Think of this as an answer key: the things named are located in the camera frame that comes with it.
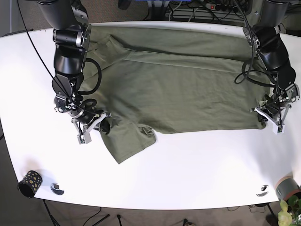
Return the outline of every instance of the gray pot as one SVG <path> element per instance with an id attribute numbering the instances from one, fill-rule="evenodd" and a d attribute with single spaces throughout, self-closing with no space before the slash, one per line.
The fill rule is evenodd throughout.
<path id="1" fill-rule="evenodd" d="M 284 177 L 275 186 L 278 199 L 287 201 L 292 195 L 301 197 L 301 189 L 293 177 Z"/>

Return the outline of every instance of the metal bracket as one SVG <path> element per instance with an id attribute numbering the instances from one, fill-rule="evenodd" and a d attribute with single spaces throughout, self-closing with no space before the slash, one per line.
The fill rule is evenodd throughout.
<path id="1" fill-rule="evenodd" d="M 76 130 L 78 131 L 77 139 L 79 141 L 79 144 L 88 144 L 92 141 L 90 132 L 92 129 L 100 123 L 104 118 L 107 116 L 106 113 L 102 113 L 98 119 L 96 119 L 90 126 L 84 125 L 83 130 L 81 130 L 77 124 L 77 121 L 75 119 L 72 119 L 71 122 L 74 124 Z"/>

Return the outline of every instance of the gray floor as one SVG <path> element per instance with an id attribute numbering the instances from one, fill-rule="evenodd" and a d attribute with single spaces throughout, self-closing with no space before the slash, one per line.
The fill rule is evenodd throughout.
<path id="1" fill-rule="evenodd" d="M 117 8 L 118 0 L 82 0 L 89 22 L 142 20 L 147 14 L 145 2 L 133 2 L 129 10 Z M 43 29 L 50 25 L 44 19 L 37 4 L 20 1 L 21 10 L 28 28 Z M 26 199 L 16 189 L 17 179 L 9 158 L 5 139 L 0 141 L 0 225 L 2 226 L 51 226 L 49 216 L 40 199 Z M 81 226 L 99 208 L 59 202 L 48 202 L 50 211 L 61 226 Z M 271 204 L 278 213 L 278 203 Z M 104 226 L 118 226 L 117 214 L 122 216 L 123 226 L 182 226 L 184 218 L 197 226 L 268 226 L 265 216 L 268 208 L 248 206 L 210 210 L 122 210 L 103 208 L 102 212 L 86 225 L 91 226 L 105 214 L 111 216 L 102 222 Z"/>

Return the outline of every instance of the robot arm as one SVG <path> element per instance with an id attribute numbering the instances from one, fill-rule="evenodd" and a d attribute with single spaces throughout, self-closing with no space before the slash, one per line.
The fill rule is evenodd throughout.
<path id="1" fill-rule="evenodd" d="M 30 1 L 38 2 L 45 18 L 54 28 L 56 50 L 52 86 L 56 92 L 55 109 L 72 117 L 72 122 L 79 131 L 79 143 L 88 143 L 91 141 L 89 132 L 94 127 L 108 133 L 110 125 L 105 121 L 107 114 L 95 108 L 96 100 L 83 101 L 83 95 L 94 93 L 101 81 L 100 66 L 93 59 L 86 58 L 91 34 L 87 11 L 80 0 Z M 271 121 L 275 124 L 276 133 L 284 131 L 283 120 L 290 103 L 296 101 L 300 95 L 298 86 L 294 83 L 295 70 L 290 65 L 287 50 L 279 34 L 279 24 L 288 4 L 289 0 L 265 0 L 259 23 L 251 30 L 244 28 L 249 44 L 254 43 L 256 54 L 269 73 L 274 87 L 273 95 L 266 96 L 266 100 L 254 110 L 258 112 L 259 121 Z M 99 76 L 95 88 L 88 92 L 79 91 L 85 62 L 93 63 Z M 246 64 L 242 68 L 242 74 L 246 73 L 245 69 Z"/>
<path id="2" fill-rule="evenodd" d="M 94 93 L 101 82 L 100 66 L 95 60 L 86 58 L 91 34 L 87 11 L 80 0 L 31 1 L 37 1 L 43 15 L 54 28 L 55 77 L 52 87 L 56 93 L 55 110 L 72 117 L 79 132 L 79 143 L 86 144 L 91 141 L 89 132 L 96 125 L 107 133 L 110 130 L 108 123 L 104 121 L 107 114 L 95 108 L 96 100 L 83 101 L 83 95 Z M 97 67 L 98 82 L 91 91 L 79 91 L 84 80 L 82 72 L 86 62 Z"/>
<path id="3" fill-rule="evenodd" d="M 266 96 L 266 101 L 254 110 L 258 112 L 259 121 L 271 121 L 275 133 L 284 132 L 284 118 L 291 107 L 290 103 L 299 99 L 298 86 L 294 83 L 296 72 L 291 67 L 288 52 L 280 38 L 280 23 L 285 15 L 289 0 L 265 0 L 261 18 L 252 28 L 252 37 L 259 60 L 263 63 L 274 84 L 273 94 Z M 244 33 L 249 44 L 251 35 L 247 28 Z"/>

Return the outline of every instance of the black cable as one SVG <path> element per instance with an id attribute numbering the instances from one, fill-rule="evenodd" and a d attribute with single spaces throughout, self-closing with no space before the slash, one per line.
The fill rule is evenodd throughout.
<path id="1" fill-rule="evenodd" d="M 251 30 L 251 26 L 243 12 L 243 10 L 241 9 L 241 7 L 239 6 L 239 4 L 237 3 L 236 0 L 233 0 L 234 1 L 234 4 L 236 5 L 236 7 L 238 8 L 239 12 L 241 13 L 241 15 L 243 16 L 244 18 L 244 21 L 246 23 L 246 26 L 247 26 L 247 29 L 248 31 L 250 32 L 250 38 L 251 38 L 251 44 L 252 44 L 252 56 L 251 56 L 251 62 L 250 62 L 250 66 L 249 66 L 249 69 L 247 72 L 244 72 L 243 73 L 243 79 L 240 81 L 240 82 L 237 82 L 237 77 L 236 79 L 234 80 L 235 84 L 240 84 L 242 83 L 246 78 L 248 78 L 249 74 L 250 74 L 250 71 L 251 71 L 251 68 L 253 66 L 253 62 L 254 62 L 254 55 L 255 55 L 255 44 L 254 44 L 254 40 L 253 40 L 253 33 L 252 33 L 252 30 Z"/>
<path id="2" fill-rule="evenodd" d="M 230 10 L 229 13 L 227 13 L 227 15 L 224 16 L 223 18 L 221 18 L 220 20 L 225 19 L 231 12 L 232 12 L 232 10 Z"/>
<path id="3" fill-rule="evenodd" d="M 236 210 L 238 210 L 238 208 L 239 208 L 240 206 L 238 206 L 236 209 L 234 209 L 234 210 L 229 210 L 229 207 L 227 207 L 227 210 L 229 211 L 229 212 L 234 212 L 234 211 L 236 211 Z"/>
<path id="4" fill-rule="evenodd" d="M 188 8 L 191 8 L 192 9 L 192 11 L 194 12 L 194 9 L 195 8 L 204 8 L 203 6 L 187 6 Z M 211 21 L 210 22 L 208 22 L 209 24 L 210 23 L 212 23 L 212 21 L 214 21 L 214 14 L 211 14 L 211 16 L 212 16 L 212 19 L 211 19 Z"/>
<path id="5" fill-rule="evenodd" d="M 238 15 L 235 11 L 233 11 L 235 13 L 235 15 L 237 15 L 239 18 L 244 19 L 243 17 L 241 17 L 240 15 Z"/>
<path id="6" fill-rule="evenodd" d="M 118 219 L 118 222 L 119 222 L 119 226 L 122 226 L 122 223 L 121 223 L 121 215 L 117 215 L 117 219 Z"/>
<path id="7" fill-rule="evenodd" d="M 264 212 L 252 211 L 251 208 L 254 208 L 253 205 L 249 205 L 248 207 L 249 207 L 249 210 L 250 210 L 251 213 L 265 213 L 265 206 L 263 207 L 264 208 Z"/>
<path id="8" fill-rule="evenodd" d="M 101 218 L 99 221 L 97 221 L 95 224 L 93 224 L 92 226 L 96 226 L 96 225 L 98 225 L 99 223 L 101 223 L 101 222 L 103 222 L 106 218 L 108 218 L 110 215 L 109 214 L 107 214 L 107 215 L 105 215 L 103 218 Z"/>
<path id="9" fill-rule="evenodd" d="M 173 18 L 174 17 L 174 10 L 173 10 L 173 8 L 171 8 L 170 4 L 168 4 L 168 7 L 171 11 L 171 18 Z"/>
<path id="10" fill-rule="evenodd" d="M 95 213 L 93 216 L 89 217 L 88 220 L 85 221 L 85 223 L 83 224 L 83 226 L 85 226 L 85 224 L 93 217 L 95 217 L 97 214 L 100 213 L 100 211 L 102 211 L 102 208 L 100 207 L 99 211 L 97 213 Z"/>
<path id="11" fill-rule="evenodd" d="M 25 30 L 26 30 L 26 34 L 27 34 L 27 36 L 28 36 L 28 38 L 29 38 L 29 40 L 30 40 L 30 42 L 31 42 L 31 44 L 32 44 L 32 47 L 33 47 L 34 50 L 36 51 L 38 57 L 40 58 L 41 62 L 43 63 L 43 65 L 44 65 L 44 67 L 45 67 L 45 69 L 47 70 L 47 72 L 49 73 L 50 77 L 56 82 L 56 84 L 58 85 L 58 87 L 62 90 L 62 92 L 63 92 L 63 93 L 65 94 L 65 96 L 70 100 L 70 102 L 74 104 L 74 106 L 76 106 L 76 107 L 78 107 L 79 109 L 84 110 L 84 111 L 86 111 L 86 112 L 88 112 L 88 113 L 96 114 L 95 112 L 90 112 L 90 111 L 87 111 L 87 110 L 82 109 L 81 107 L 77 106 L 77 105 L 73 102 L 73 100 L 67 95 L 67 91 L 66 91 L 66 89 L 64 88 L 64 86 L 62 85 L 61 81 L 60 81 L 59 79 L 57 79 L 57 80 L 59 81 L 59 83 L 61 84 L 61 85 L 59 85 L 59 84 L 57 83 L 56 79 L 54 79 L 54 77 L 52 76 L 51 72 L 48 70 L 47 66 L 45 65 L 43 59 L 42 59 L 41 56 L 39 55 L 39 52 L 37 51 L 35 45 L 34 45 L 33 42 L 32 42 L 32 39 L 31 39 L 31 37 L 30 37 L 30 35 L 29 35 L 29 33 L 28 33 L 28 29 L 27 29 L 27 27 L 26 27 L 26 25 L 25 25 L 25 21 L 24 21 L 24 19 L 23 19 L 23 15 L 22 15 L 22 13 L 21 13 L 20 5 L 19 5 L 19 0 L 17 0 L 17 4 L 18 4 L 18 8 L 19 8 L 19 12 L 20 12 L 20 15 L 21 15 L 21 19 L 22 19 L 23 25 L 24 25 Z"/>
<path id="12" fill-rule="evenodd" d="M 95 93 L 98 90 L 98 88 L 100 86 L 100 83 L 102 82 L 102 70 L 101 70 L 99 64 L 91 58 L 86 58 L 86 62 L 91 62 L 97 67 L 98 80 L 97 80 L 97 83 L 96 83 L 95 87 L 92 90 L 90 90 L 90 91 L 78 91 L 79 95 L 90 95 L 90 94 Z"/>
<path id="13" fill-rule="evenodd" d="M 258 71 L 258 70 L 250 70 L 250 72 L 260 72 L 260 73 L 269 75 L 269 74 L 267 74 L 266 72 L 262 72 L 262 71 Z M 238 76 L 236 76 L 236 78 L 234 79 L 234 83 L 235 83 L 235 84 L 240 84 L 240 83 L 241 83 L 241 82 L 237 82 L 237 79 L 238 79 L 241 75 L 243 75 L 243 73 L 245 73 L 245 72 L 242 72 L 242 73 L 240 73 Z M 247 81 L 249 81 L 249 82 L 251 82 L 251 83 L 254 83 L 254 84 L 256 84 L 256 85 L 259 85 L 259 86 L 270 87 L 270 88 L 276 88 L 276 85 L 273 85 L 273 84 L 267 84 L 267 83 L 263 83 L 263 82 L 260 82 L 260 81 L 256 81 L 256 80 L 251 79 L 251 78 L 249 78 L 249 77 L 247 77 L 246 79 L 247 79 Z"/>
<path id="14" fill-rule="evenodd" d="M 43 203 L 44 203 L 44 205 L 45 205 L 45 207 L 46 207 L 47 213 L 48 213 L 48 215 L 49 215 L 49 217 L 50 217 L 50 219 L 51 219 L 51 221 L 52 221 L 52 224 L 53 224 L 54 226 L 60 226 L 60 224 L 56 221 L 56 219 L 51 215 L 50 210 L 49 210 L 49 208 L 48 208 L 48 206 L 47 206 L 47 204 L 46 204 L 45 199 L 43 199 Z"/>
<path id="15" fill-rule="evenodd" d="M 58 81 L 59 81 L 60 84 L 61 84 L 61 86 L 60 86 L 60 85 L 57 83 L 57 81 L 54 79 L 54 77 L 52 76 L 51 72 L 48 70 L 46 64 L 44 63 L 44 61 L 43 61 L 43 59 L 41 58 L 39 52 L 37 51 L 35 45 L 33 44 L 32 39 L 31 39 L 31 37 L 30 37 L 30 35 L 29 35 L 29 33 L 28 33 L 27 27 L 26 27 L 26 25 L 25 25 L 25 21 L 24 21 L 24 19 L 23 19 L 23 15 L 22 15 L 22 13 L 21 13 L 20 5 L 19 5 L 19 0 L 17 0 L 17 4 L 18 4 L 18 8 L 19 8 L 19 12 L 20 12 L 20 15 L 21 15 L 21 19 L 22 19 L 24 28 L 25 28 L 25 30 L 26 30 L 26 34 L 27 34 L 27 36 L 28 36 L 30 42 L 32 43 L 32 46 L 33 46 L 34 50 L 36 51 L 38 57 L 40 58 L 41 62 L 43 63 L 44 67 L 46 68 L 46 70 L 47 70 L 47 72 L 49 73 L 49 75 L 51 76 L 51 78 L 56 82 L 56 84 L 57 84 L 58 87 L 63 91 L 63 93 L 64 93 L 67 97 L 69 97 L 69 96 L 67 95 L 67 91 L 66 91 L 66 89 L 64 88 L 64 86 L 62 85 L 61 81 L 58 79 Z"/>
<path id="16" fill-rule="evenodd" d="M 146 17 L 143 19 L 143 21 L 145 21 L 145 20 L 149 17 L 149 15 L 150 15 L 150 8 L 148 8 L 147 15 L 146 15 Z"/>

